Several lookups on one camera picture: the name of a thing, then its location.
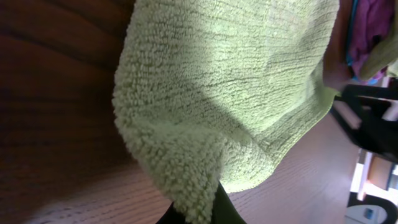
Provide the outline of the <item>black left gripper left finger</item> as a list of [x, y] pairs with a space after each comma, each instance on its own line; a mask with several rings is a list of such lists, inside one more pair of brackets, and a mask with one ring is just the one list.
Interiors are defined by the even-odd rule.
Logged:
[[186, 224], [186, 222], [185, 217], [174, 208], [174, 203], [171, 203], [167, 211], [155, 224]]

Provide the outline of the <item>light green microfiber cloth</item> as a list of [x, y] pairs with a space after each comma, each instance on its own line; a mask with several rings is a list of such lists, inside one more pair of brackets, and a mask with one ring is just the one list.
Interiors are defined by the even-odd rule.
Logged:
[[189, 223], [265, 181], [330, 109], [331, 0], [138, 0], [114, 77], [128, 151]]

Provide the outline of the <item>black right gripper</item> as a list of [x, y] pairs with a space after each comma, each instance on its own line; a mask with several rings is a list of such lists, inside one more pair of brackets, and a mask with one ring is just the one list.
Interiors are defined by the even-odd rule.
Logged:
[[391, 162], [397, 161], [397, 121], [383, 118], [397, 100], [397, 80], [387, 88], [366, 85], [347, 85], [336, 101], [346, 103], [361, 120], [358, 128], [351, 128], [337, 110], [330, 113], [352, 143]]

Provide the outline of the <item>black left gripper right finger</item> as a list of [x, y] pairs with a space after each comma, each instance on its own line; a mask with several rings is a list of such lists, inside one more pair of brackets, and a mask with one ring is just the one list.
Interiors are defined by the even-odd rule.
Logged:
[[221, 183], [213, 201], [211, 224], [246, 224], [239, 215]]

